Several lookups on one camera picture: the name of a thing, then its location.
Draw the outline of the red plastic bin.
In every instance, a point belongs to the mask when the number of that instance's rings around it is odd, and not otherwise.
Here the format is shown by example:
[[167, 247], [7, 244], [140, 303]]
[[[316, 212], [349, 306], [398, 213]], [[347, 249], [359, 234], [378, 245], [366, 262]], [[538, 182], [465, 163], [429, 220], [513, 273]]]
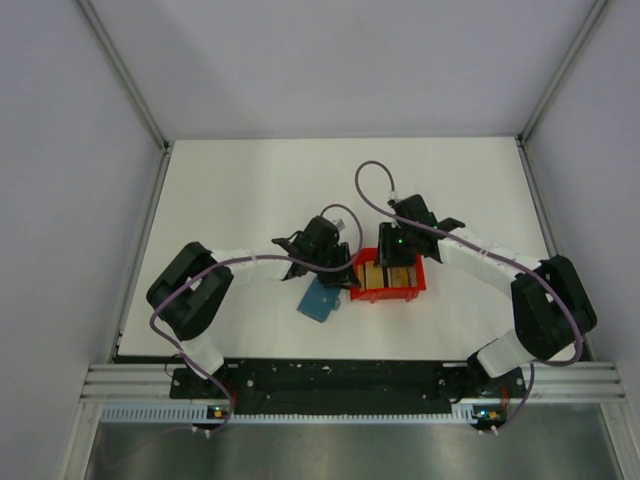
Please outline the red plastic bin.
[[404, 300], [410, 302], [416, 299], [423, 291], [427, 290], [427, 281], [424, 272], [423, 262], [419, 256], [414, 257], [414, 264], [409, 267], [413, 271], [415, 284], [409, 288], [383, 288], [383, 289], [365, 289], [362, 281], [361, 268], [365, 263], [375, 260], [377, 249], [374, 247], [364, 248], [357, 256], [354, 267], [360, 280], [360, 288], [350, 288], [349, 299], [351, 302], [367, 301], [376, 303], [383, 300]]

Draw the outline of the blue leather card holder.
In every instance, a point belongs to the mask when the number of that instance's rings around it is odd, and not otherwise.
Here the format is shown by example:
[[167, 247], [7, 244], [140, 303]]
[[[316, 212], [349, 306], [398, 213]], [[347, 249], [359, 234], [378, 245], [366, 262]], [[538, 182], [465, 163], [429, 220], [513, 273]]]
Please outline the blue leather card holder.
[[297, 311], [318, 323], [324, 323], [340, 308], [341, 292], [340, 288], [325, 287], [315, 278], [298, 304]]

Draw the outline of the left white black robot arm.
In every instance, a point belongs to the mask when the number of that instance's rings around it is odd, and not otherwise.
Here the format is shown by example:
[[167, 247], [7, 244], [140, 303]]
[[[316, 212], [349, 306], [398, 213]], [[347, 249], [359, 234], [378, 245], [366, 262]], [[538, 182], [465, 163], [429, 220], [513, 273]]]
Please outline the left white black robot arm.
[[313, 272], [326, 288], [349, 289], [360, 285], [353, 263], [338, 223], [317, 215], [304, 229], [258, 249], [212, 251], [197, 241], [186, 244], [149, 287], [146, 301], [171, 329], [194, 371], [194, 387], [212, 397], [226, 387], [227, 374], [209, 332], [230, 288]]

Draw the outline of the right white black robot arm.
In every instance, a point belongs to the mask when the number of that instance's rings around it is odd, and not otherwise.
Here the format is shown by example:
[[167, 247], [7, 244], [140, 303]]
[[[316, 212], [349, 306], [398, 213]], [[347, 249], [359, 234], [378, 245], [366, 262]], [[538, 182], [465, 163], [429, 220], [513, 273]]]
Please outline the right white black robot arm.
[[568, 346], [581, 356], [583, 337], [597, 316], [573, 263], [562, 255], [536, 259], [481, 238], [465, 223], [437, 220], [421, 195], [390, 199], [390, 219], [379, 229], [379, 257], [394, 265], [416, 256], [458, 268], [503, 293], [513, 325], [471, 354], [467, 384], [487, 396], [504, 375], [533, 361], [551, 365]]

